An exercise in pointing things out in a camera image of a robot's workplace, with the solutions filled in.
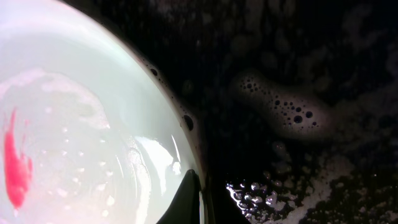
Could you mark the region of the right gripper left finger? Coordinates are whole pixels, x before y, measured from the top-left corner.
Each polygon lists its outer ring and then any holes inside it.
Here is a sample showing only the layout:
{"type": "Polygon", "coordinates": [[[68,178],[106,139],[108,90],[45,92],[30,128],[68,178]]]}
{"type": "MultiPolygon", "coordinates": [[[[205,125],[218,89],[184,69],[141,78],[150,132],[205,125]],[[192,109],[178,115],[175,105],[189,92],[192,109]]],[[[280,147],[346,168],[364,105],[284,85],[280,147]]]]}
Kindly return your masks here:
{"type": "Polygon", "coordinates": [[[188,170],[166,212],[157,224],[199,224],[200,183],[193,169],[188,170]]]}

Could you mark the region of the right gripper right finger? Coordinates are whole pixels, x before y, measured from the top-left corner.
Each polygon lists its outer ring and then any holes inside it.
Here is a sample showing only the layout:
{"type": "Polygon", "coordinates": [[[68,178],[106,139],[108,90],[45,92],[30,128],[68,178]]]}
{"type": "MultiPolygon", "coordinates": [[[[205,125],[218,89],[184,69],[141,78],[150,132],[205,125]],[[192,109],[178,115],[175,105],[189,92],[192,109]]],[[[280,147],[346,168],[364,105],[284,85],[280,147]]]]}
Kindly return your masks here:
{"type": "Polygon", "coordinates": [[[208,203],[212,208],[211,217],[216,224],[248,224],[236,202],[226,189],[226,182],[222,178],[208,176],[206,178],[206,192],[210,196],[208,203]]]}

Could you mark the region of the light green plate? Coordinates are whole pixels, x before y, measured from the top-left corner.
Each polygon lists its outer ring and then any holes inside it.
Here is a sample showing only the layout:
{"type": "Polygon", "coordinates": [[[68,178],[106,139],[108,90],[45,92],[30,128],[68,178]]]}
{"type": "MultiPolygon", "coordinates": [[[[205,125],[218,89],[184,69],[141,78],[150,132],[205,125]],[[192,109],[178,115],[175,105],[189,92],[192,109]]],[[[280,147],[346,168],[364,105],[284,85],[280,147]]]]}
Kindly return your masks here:
{"type": "Polygon", "coordinates": [[[1,222],[157,223],[206,172],[160,73],[63,1],[1,2],[1,222]]]}

